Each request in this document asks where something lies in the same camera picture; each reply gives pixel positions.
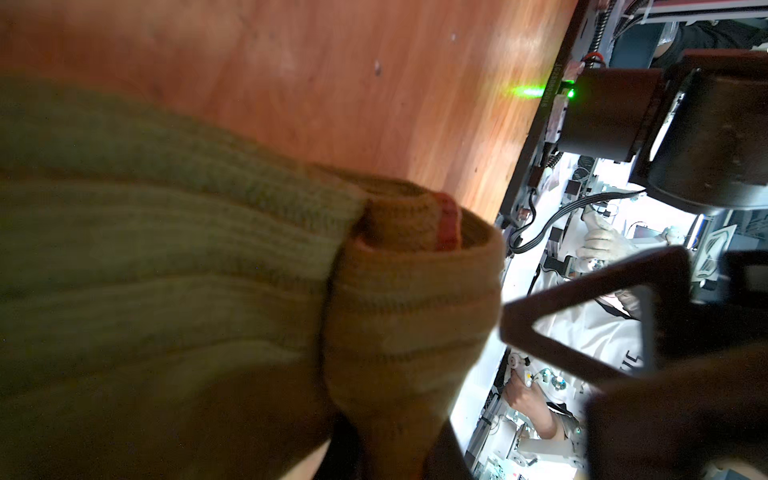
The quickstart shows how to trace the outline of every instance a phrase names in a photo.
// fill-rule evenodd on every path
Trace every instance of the black cable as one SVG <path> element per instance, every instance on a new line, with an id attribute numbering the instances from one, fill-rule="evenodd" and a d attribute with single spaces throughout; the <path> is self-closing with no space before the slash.
<path id="1" fill-rule="evenodd" d="M 605 194 L 591 195 L 589 197 L 584 197 L 584 198 L 582 198 L 580 200 L 576 200 L 575 202 L 570 202 L 568 205 L 566 205 L 565 207 L 562 207 L 554 215 L 552 215 L 552 217 L 549 220 L 547 220 L 547 223 L 541 229 L 541 232 L 539 232 L 539 234 L 536 237 L 534 237 L 533 240 L 531 240 L 530 242 L 526 243 L 525 245 L 521 245 L 519 247 L 511 247 L 510 250 L 513 253 L 525 253 L 525 252 L 529 251 L 530 249 L 536 247 L 544 239 L 544 236 L 549 231 L 549 228 L 552 225 L 554 225 L 554 222 L 558 221 L 558 219 L 560 219 L 564 215 L 568 215 L 570 212 L 572 212 L 574 210 L 578 210 L 579 208 L 584 208 L 587 205 L 597 204 L 597 203 L 600 203 L 600 202 L 607 202 L 607 201 L 611 201 L 611 200 L 620 200 L 622 198 L 632 198 L 632 197 L 634 197 L 636 195 L 642 194 L 643 192 L 645 192 L 645 190 L 640 190 L 640 191 L 637 191 L 637 192 L 630 192 L 628 194 L 619 194 L 619 193 L 614 193 L 614 192 L 608 192 L 608 193 L 605 193 Z M 531 223 L 525 225 L 520 230 L 515 232 L 516 236 L 519 237 L 519 234 L 522 233 L 522 231 L 525 230 L 526 228 L 530 227 Z"/>
<path id="2" fill-rule="evenodd" d="M 531 209 L 531 221 L 509 234 L 507 245 L 509 246 L 510 249 L 515 248 L 515 240 L 517 240 L 518 237 L 520 237 L 521 233 L 525 232 L 525 229 L 533 225 L 533 223 L 536 221 L 536 206 L 534 206 L 533 204 L 533 196 L 535 193 L 536 193 L 536 189 L 532 188 L 531 193 L 528 195 L 528 207 Z"/>
<path id="3" fill-rule="evenodd" d="M 616 5 L 616 0 L 608 2 L 608 7 L 604 12 L 598 14 L 598 19 L 594 25 L 594 36 L 592 37 L 592 43 L 589 44 L 589 50 L 587 52 L 598 51 L 600 49 L 600 43 L 603 41 L 605 35 L 605 29 L 608 26 L 608 19 L 611 17 L 611 13 Z"/>
<path id="4" fill-rule="evenodd" d="M 549 161 L 547 162 L 547 167 L 554 168 L 554 166 L 558 164 L 560 159 L 563 158 L 563 153 L 564 152 L 559 152 L 554 157 L 550 156 Z"/>

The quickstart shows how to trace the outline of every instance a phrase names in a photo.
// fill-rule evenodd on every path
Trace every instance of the hand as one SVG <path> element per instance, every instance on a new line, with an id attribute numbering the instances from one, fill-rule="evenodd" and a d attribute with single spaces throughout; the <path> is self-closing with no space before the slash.
<path id="1" fill-rule="evenodd" d="M 509 383 L 504 388 L 504 397 L 509 406 L 529 418 L 549 413 L 547 399 L 541 387 L 536 382 L 530 387 L 525 386 L 520 375 L 514 370 Z"/>
<path id="2" fill-rule="evenodd" d="M 616 298 L 618 298 L 621 305 L 627 310 L 631 316 L 636 319 L 640 319 L 640 299 L 632 294 L 629 290 L 619 290 L 616 292 Z"/>
<path id="3" fill-rule="evenodd" d="M 615 262 L 631 257 L 637 247 L 618 233 L 610 223 L 594 210 L 584 215 L 589 231 L 584 237 L 584 246 L 576 249 L 576 256 L 585 259 Z"/>
<path id="4" fill-rule="evenodd" d="M 504 398 L 509 406 L 531 420 L 540 437 L 545 440 L 565 439 L 563 424 L 549 411 L 547 398 L 538 384 L 534 382 L 530 387 L 525 386 L 518 373 L 513 370 L 509 383 L 504 387 Z"/>

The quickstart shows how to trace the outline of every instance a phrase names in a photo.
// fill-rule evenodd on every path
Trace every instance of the white shirt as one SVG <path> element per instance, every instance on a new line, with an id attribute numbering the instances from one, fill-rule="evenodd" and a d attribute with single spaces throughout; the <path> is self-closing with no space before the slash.
<path id="1" fill-rule="evenodd" d="M 542 271 L 531 293 L 554 288 L 567 282 L 556 272 Z M 541 335 L 557 340 L 572 349 L 589 355 L 615 369 L 632 372 L 642 367 L 643 343 L 639 320 L 626 319 L 605 311 L 596 300 L 573 306 L 553 315 L 540 318 L 534 330 Z M 560 375 L 567 384 L 564 390 L 556 390 L 551 383 L 544 384 L 538 376 L 538 384 L 553 403 L 564 403 L 578 419 L 584 419 L 584 405 L 594 389 L 583 380 L 565 370 L 555 368 L 529 356 L 531 365 L 525 367 L 535 374 L 549 368 Z"/>

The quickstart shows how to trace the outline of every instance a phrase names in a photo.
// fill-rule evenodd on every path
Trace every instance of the mechanical part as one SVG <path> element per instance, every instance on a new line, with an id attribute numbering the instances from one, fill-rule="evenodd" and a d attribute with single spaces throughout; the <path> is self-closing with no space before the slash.
<path id="1" fill-rule="evenodd" d="M 608 19 L 611 17 L 611 12 L 614 10 L 615 5 L 616 0 L 610 0 L 605 11 L 598 14 L 598 19 L 594 26 L 594 36 L 592 37 L 592 43 L 589 45 L 590 52 L 598 51 L 600 49 L 600 44 L 603 41 L 603 37 L 605 36 L 605 29 L 608 25 Z"/>
<path id="2" fill-rule="evenodd" d="M 635 138 L 663 71 L 598 68 L 576 80 L 558 147 L 589 157 L 630 161 Z"/>
<path id="3" fill-rule="evenodd" d="M 518 210 L 518 222 L 525 223 L 528 222 L 532 217 L 531 209 L 529 208 L 521 208 Z"/>
<path id="4" fill-rule="evenodd" d="M 566 387 L 565 379 L 559 375 L 553 376 L 552 386 L 554 386 L 555 390 L 565 390 L 565 387 Z"/>
<path id="5" fill-rule="evenodd" d="M 648 185 L 694 205 L 768 207 L 768 79 L 694 74 Z"/>

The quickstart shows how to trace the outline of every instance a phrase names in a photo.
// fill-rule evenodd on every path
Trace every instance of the green led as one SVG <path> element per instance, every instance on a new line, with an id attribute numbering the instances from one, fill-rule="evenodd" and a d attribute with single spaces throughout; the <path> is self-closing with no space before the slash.
<path id="1" fill-rule="evenodd" d="M 507 95 L 514 95 L 515 97 L 541 98 L 544 95 L 544 87 L 522 85 L 520 87 L 508 88 L 505 93 Z"/>

